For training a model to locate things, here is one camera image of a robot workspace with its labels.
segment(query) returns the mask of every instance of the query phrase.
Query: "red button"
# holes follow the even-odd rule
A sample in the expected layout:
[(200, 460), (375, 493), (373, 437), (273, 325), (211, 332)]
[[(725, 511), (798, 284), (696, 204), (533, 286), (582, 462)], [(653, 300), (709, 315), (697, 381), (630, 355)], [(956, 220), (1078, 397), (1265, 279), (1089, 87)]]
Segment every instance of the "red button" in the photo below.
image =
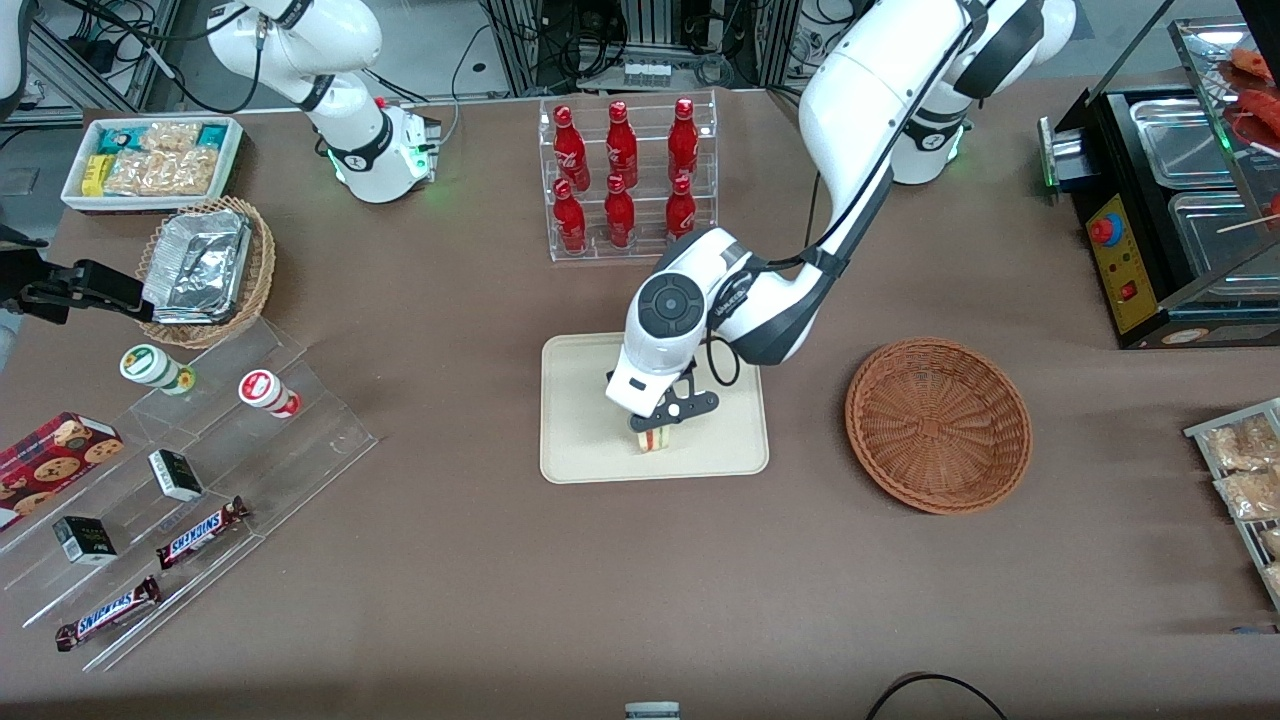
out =
[(1111, 220), (1106, 218), (1094, 220), (1093, 224), (1089, 225), (1089, 240), (1097, 242), (1098, 245), (1106, 245), (1106, 242), (1111, 240), (1111, 236), (1115, 234), (1115, 231), (1116, 227), (1111, 223)]

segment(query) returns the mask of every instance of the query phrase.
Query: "red bottle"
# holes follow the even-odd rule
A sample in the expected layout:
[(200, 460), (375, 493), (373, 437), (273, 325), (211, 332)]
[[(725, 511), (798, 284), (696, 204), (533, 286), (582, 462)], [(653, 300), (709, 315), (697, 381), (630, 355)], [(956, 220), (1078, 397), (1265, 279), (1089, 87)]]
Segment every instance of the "red bottle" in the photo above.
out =
[(694, 229), (698, 204), (689, 195), (689, 176), (680, 176), (671, 183), (671, 197), (667, 199), (667, 240), (677, 240)]
[(604, 200), (604, 214), (609, 218), (609, 242), (618, 250), (631, 247), (636, 227), (636, 205), (627, 195), (622, 176), (609, 176), (609, 196)]
[(573, 127), (573, 113), (566, 105), (557, 106), (552, 115), (556, 118), (556, 164), (579, 192), (585, 192), (591, 187), (591, 172), (586, 169), (582, 133)]
[(640, 158), (636, 150), (636, 131), (627, 120), (627, 104), (621, 100), (609, 102), (609, 135), (604, 138), (609, 150), (609, 173), (622, 176), (627, 187), (640, 182)]
[(676, 182), (680, 176), (698, 176), (698, 126), (694, 124), (694, 101), (676, 100), (676, 122), (667, 136), (667, 176)]
[(552, 213), (556, 215), (556, 227), (559, 229), (564, 252), (581, 255), (586, 251), (586, 215), (582, 214), (582, 205), (573, 197), (573, 188), (567, 179), (556, 178), (552, 190), (556, 193)]

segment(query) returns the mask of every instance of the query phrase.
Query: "wicker basket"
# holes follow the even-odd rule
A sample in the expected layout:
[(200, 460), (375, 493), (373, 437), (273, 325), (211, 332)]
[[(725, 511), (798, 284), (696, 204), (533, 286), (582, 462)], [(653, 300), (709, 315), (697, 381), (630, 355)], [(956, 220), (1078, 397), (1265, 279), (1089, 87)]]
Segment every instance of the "wicker basket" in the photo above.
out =
[[(266, 296), (271, 292), (271, 273), (275, 270), (275, 240), (271, 237), (271, 228), (266, 227), (262, 215), (252, 205), (236, 197), (220, 197), (201, 202), (183, 208), (179, 213), (197, 215), (218, 210), (236, 210), (253, 223), (253, 240), (250, 243), (250, 256), (244, 260), (244, 277), (241, 281), (236, 315), (221, 325), (138, 323), (142, 332), (156, 342), (204, 350), (257, 318), (262, 313), (262, 306), (266, 305)], [(151, 268), (151, 254), (155, 252), (159, 237), (160, 228), (156, 228), (156, 232), (151, 233), (147, 249), (142, 251), (142, 261), (138, 263), (138, 269), (134, 273), (140, 281), (147, 277), (147, 269)]]
[(941, 515), (996, 505), (1032, 456), (1030, 418), (1014, 383), (986, 357), (938, 338), (873, 352), (849, 386), (845, 429), (886, 492)]

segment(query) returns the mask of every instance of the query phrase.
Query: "small jar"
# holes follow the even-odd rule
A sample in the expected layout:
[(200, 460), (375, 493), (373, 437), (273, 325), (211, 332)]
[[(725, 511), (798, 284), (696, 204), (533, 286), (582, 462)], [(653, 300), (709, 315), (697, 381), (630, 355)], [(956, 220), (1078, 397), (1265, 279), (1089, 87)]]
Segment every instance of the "small jar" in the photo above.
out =
[(120, 357), (120, 374), (165, 395), (182, 395), (196, 387), (196, 373), (154, 345), (134, 345)]
[(302, 397), (284, 387), (270, 370), (253, 370), (239, 384), (246, 405), (266, 410), (273, 418), (292, 418), (302, 407)]

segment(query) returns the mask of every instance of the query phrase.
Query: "clear acrylic display stand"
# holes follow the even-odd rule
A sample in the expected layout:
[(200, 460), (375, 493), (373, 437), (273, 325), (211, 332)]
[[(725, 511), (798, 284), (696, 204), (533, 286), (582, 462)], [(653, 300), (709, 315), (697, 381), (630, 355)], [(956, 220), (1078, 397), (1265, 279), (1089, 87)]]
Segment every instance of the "clear acrylic display stand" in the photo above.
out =
[[(605, 182), (609, 161), (604, 138), (609, 133), (608, 108), (589, 96), (543, 100), (539, 115), (538, 150), (543, 164), (543, 202), (547, 206), (547, 237), (554, 261), (631, 260), (653, 259), (667, 249), (667, 199), (671, 197), (671, 179), (667, 176), (667, 135), (675, 120), (676, 100), (694, 101), (694, 124), (698, 126), (698, 173), (691, 193), (698, 204), (694, 228), (714, 227), (718, 222), (719, 177), (717, 165), (717, 109), (716, 95), (704, 92), (655, 92), (627, 95), (627, 115), (636, 132), (640, 155), (640, 182), (628, 192), (636, 206), (636, 237), (631, 247), (620, 250), (609, 242), (608, 220), (604, 215)], [(586, 214), (586, 251), (570, 255), (559, 240), (556, 215), (552, 211), (556, 197), (552, 183), (559, 176), (556, 164), (556, 123), (552, 110), (568, 105), (573, 110), (573, 124), (586, 142), (586, 165), (591, 170), (591, 186), (577, 193)]]
[[(164, 601), (99, 632), (67, 653), (83, 670), (109, 669), (376, 445), (360, 419), (302, 361), (303, 348), (257, 320), (197, 357), (196, 387), (182, 396), (151, 391), (120, 419), (124, 457), (65, 500), (41, 507), (0, 555), (4, 602), (23, 626), (49, 637), (155, 575)], [(302, 397), (292, 418), (276, 419), (239, 401), (236, 384), (266, 368)], [(196, 502), (160, 492), (147, 456), (157, 448), (187, 456), (205, 488)], [(161, 571), (156, 548), (241, 496), (252, 512), (207, 547)], [(67, 561), (52, 519), (102, 520), (119, 556), (101, 568)]]

